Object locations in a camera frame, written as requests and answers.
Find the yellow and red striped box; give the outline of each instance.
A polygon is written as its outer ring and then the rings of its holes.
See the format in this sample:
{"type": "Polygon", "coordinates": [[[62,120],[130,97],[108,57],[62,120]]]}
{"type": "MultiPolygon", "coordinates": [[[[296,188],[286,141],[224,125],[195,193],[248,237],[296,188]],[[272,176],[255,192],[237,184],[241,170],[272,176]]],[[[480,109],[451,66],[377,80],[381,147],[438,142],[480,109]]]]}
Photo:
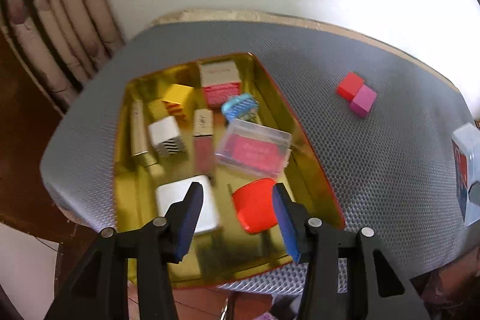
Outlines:
{"type": "Polygon", "coordinates": [[[172,84],[162,98],[166,111],[179,123],[189,123],[194,112],[194,88],[172,84]]]}

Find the white plastic container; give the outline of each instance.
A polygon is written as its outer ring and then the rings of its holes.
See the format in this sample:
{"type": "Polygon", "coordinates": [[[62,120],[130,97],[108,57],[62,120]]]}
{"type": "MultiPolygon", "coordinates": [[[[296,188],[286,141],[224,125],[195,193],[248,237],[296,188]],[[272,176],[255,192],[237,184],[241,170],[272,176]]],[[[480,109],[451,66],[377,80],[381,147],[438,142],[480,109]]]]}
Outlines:
{"type": "Polygon", "coordinates": [[[259,178],[277,179],[287,166],[292,135],[233,119],[218,145],[217,162],[259,178]]]}
{"type": "Polygon", "coordinates": [[[452,133],[457,199],[466,226],[480,219],[480,131],[471,123],[452,133]]]}
{"type": "Polygon", "coordinates": [[[203,187],[203,205],[197,226],[195,227],[195,233],[200,234],[219,228],[220,215],[215,205],[210,181],[205,175],[198,175],[157,187],[155,193],[157,196],[158,215],[165,216],[171,204],[182,201],[192,182],[198,182],[203,187]]]}

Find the blue small box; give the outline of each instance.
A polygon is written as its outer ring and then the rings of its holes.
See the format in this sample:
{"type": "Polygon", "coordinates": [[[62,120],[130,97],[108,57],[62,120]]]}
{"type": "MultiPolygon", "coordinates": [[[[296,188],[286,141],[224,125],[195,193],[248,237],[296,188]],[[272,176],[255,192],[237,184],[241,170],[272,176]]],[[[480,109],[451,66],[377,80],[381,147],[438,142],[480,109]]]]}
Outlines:
{"type": "Polygon", "coordinates": [[[228,122],[235,118],[257,122],[258,102],[249,93],[230,98],[222,105],[222,114],[228,122]]]}

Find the cosmetic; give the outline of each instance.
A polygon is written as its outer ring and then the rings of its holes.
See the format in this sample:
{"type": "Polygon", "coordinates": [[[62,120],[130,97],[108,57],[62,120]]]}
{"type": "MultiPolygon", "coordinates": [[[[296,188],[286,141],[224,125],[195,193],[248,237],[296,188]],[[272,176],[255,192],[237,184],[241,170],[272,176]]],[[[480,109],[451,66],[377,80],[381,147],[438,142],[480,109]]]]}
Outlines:
{"type": "Polygon", "coordinates": [[[480,131],[470,122],[452,134],[457,199],[465,226],[480,219],[480,131]]]}
{"type": "Polygon", "coordinates": [[[233,119],[215,155],[217,162],[258,178],[277,179],[288,165],[292,135],[233,119]]]}
{"type": "Polygon", "coordinates": [[[130,149],[137,164],[148,167],[157,163],[155,152],[148,138],[143,101],[134,100],[130,113],[130,149]]]}
{"type": "Polygon", "coordinates": [[[194,90],[190,86],[172,84],[162,97],[166,111],[181,124],[191,122],[195,105],[194,90]]]}
{"type": "Polygon", "coordinates": [[[150,124],[148,133],[153,147],[160,156],[166,157],[185,151],[177,121],[171,115],[150,124]]]}
{"type": "Polygon", "coordinates": [[[193,114],[193,149],[195,170],[212,179],[215,167],[213,144],[213,112],[209,109],[197,109],[193,114]]]}
{"type": "Polygon", "coordinates": [[[258,102],[248,92],[232,97],[222,105],[222,114],[228,122],[238,118],[239,120],[256,123],[257,113],[258,102]]]}
{"type": "Polygon", "coordinates": [[[175,202],[182,201],[192,182],[198,182],[203,187],[203,205],[198,217],[195,233],[213,231],[220,227],[218,213],[212,187],[205,175],[198,175],[181,181],[167,183],[159,186],[155,192],[157,196],[157,209],[159,216],[165,216],[169,207],[175,202]]]}
{"type": "Polygon", "coordinates": [[[209,108],[221,107],[230,97],[240,95],[240,76],[235,62],[200,65],[203,96],[209,108]]]}
{"type": "Polygon", "coordinates": [[[255,235],[278,224],[272,204],[275,181],[263,178],[239,188],[232,194],[237,219],[245,231],[255,235]]]}

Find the red block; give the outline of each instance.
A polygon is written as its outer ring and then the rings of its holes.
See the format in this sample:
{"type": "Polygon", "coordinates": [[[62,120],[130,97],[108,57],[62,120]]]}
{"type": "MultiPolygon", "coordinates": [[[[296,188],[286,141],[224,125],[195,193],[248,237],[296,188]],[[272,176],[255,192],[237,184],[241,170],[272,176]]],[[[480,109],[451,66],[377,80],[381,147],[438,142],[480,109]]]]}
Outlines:
{"type": "Polygon", "coordinates": [[[337,93],[347,101],[351,102],[362,86],[363,79],[353,72],[349,72],[338,85],[337,93]]]}
{"type": "Polygon", "coordinates": [[[273,179],[263,178],[248,183],[232,194],[238,221],[251,235],[278,224],[272,204],[274,184],[273,179]]]}

